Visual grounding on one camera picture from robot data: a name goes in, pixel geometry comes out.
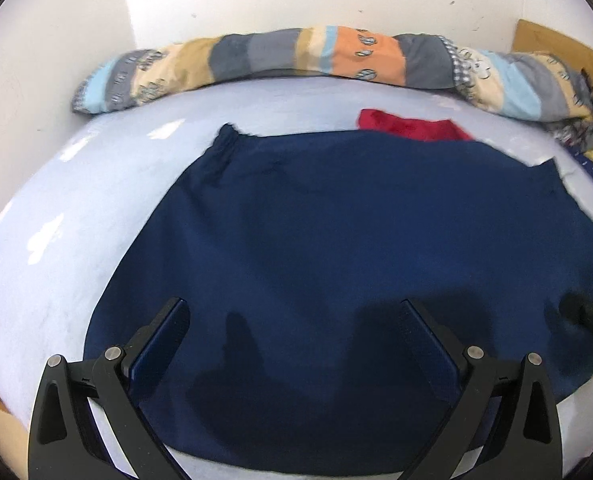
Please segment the navy blue work garment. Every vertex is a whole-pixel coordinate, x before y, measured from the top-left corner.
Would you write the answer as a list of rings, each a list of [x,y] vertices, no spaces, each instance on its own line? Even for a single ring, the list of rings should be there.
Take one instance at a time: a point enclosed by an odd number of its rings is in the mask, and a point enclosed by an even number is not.
[[[408,348],[404,300],[496,359],[538,353],[562,400],[593,374],[593,336],[558,311],[572,291],[593,297],[593,222],[552,162],[225,126],[129,247],[84,355],[185,299],[190,330],[142,404],[165,444],[284,474],[386,474],[451,407]]]

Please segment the red garment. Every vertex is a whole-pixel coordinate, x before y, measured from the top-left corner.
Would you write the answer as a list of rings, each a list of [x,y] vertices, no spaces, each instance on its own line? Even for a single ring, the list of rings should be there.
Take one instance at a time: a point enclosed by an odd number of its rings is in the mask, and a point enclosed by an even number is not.
[[[472,136],[448,119],[424,120],[403,118],[383,110],[364,108],[357,118],[357,127],[400,136],[420,142],[471,141]]]

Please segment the patchwork rolled quilt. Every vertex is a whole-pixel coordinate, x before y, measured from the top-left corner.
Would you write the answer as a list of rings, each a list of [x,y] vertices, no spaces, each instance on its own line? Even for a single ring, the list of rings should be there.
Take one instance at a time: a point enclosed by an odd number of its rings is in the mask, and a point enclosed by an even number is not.
[[[345,26],[232,34],[130,51],[111,58],[78,86],[72,110],[115,112],[211,84],[269,76],[453,90],[481,110],[528,122],[592,113],[589,84],[556,55],[497,53],[438,35],[385,36]]]

